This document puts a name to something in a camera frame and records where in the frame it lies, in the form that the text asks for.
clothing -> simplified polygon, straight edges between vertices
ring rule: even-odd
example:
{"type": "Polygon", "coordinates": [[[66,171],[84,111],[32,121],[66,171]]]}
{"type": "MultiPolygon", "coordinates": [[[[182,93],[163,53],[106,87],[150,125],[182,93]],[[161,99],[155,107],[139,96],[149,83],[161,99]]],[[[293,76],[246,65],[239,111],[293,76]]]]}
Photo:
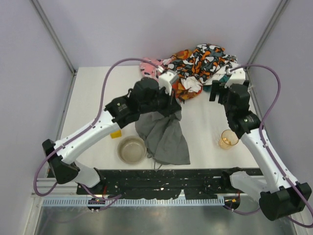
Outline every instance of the clothing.
{"type": "MultiPolygon", "coordinates": [[[[212,80],[219,80],[228,68],[236,64],[236,57],[224,54],[224,48],[200,44],[193,51],[183,50],[166,60],[158,60],[162,67],[177,72],[179,80],[173,84],[176,97],[185,101],[201,93],[203,85],[211,85],[212,80]],[[223,69],[222,74],[214,75],[223,69]]],[[[143,76],[157,79],[157,72],[153,66],[140,64],[143,76]]]]}
{"type": "Polygon", "coordinates": [[[168,117],[158,112],[140,115],[135,129],[145,141],[147,151],[160,164],[190,164],[189,150],[179,121],[181,111],[168,117]]]}

pile of clothes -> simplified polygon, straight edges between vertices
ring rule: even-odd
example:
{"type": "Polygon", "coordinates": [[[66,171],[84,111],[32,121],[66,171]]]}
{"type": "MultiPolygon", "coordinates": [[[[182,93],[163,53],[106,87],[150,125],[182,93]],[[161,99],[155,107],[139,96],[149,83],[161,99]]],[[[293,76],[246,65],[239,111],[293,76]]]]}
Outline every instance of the pile of clothes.
{"type": "MultiPolygon", "coordinates": [[[[224,54],[224,51],[223,47],[200,44],[193,51],[182,50],[169,59],[144,59],[178,74],[179,80],[173,89],[176,97],[185,101],[200,94],[203,86],[211,85],[212,80],[227,80],[227,69],[238,66],[236,56],[224,54]]],[[[152,65],[142,62],[139,68],[143,77],[158,79],[159,72],[152,65]]]]}

glass cup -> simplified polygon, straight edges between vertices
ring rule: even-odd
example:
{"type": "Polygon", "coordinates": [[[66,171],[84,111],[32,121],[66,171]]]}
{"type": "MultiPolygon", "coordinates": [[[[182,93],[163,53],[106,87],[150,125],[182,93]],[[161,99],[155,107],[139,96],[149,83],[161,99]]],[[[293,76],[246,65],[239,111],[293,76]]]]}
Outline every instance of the glass cup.
{"type": "Polygon", "coordinates": [[[230,149],[232,146],[236,145],[239,142],[236,133],[232,130],[225,130],[221,135],[219,145],[222,149],[230,149]]]}

gray towel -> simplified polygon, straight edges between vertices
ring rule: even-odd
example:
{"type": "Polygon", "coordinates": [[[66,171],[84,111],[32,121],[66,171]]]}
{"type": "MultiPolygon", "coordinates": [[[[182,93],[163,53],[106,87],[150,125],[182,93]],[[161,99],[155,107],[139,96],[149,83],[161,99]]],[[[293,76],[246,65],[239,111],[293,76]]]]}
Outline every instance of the gray towel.
{"type": "Polygon", "coordinates": [[[188,145],[182,135],[179,121],[181,111],[168,117],[158,112],[142,114],[135,128],[145,141],[148,153],[160,164],[190,164],[188,145]]]}

yellow sponge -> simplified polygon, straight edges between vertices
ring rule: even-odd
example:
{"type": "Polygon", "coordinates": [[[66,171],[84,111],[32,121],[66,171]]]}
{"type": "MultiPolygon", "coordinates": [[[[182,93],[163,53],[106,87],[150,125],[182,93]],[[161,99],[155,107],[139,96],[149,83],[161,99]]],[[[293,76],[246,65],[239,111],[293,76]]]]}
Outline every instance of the yellow sponge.
{"type": "Polygon", "coordinates": [[[115,131],[115,132],[111,133],[110,136],[111,136],[112,139],[118,138],[118,137],[122,136],[122,132],[121,132],[121,130],[118,130],[118,131],[115,131]]]}

